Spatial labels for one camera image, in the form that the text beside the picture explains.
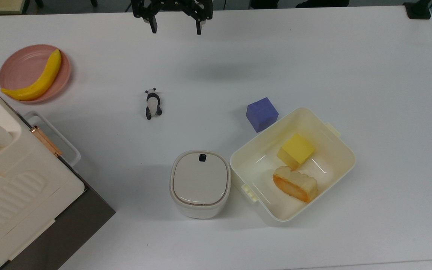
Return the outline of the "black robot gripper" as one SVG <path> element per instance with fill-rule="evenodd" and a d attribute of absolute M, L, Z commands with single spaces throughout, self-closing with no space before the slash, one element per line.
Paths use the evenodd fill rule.
<path fill-rule="evenodd" d="M 133 15 L 149 21 L 153 34 L 157 33 L 158 24 L 155 18 L 161 11 L 182 11 L 184 14 L 196 20 L 197 35 L 202 34 L 202 21 L 213 18 L 213 2 L 211 0 L 132 0 Z"/>

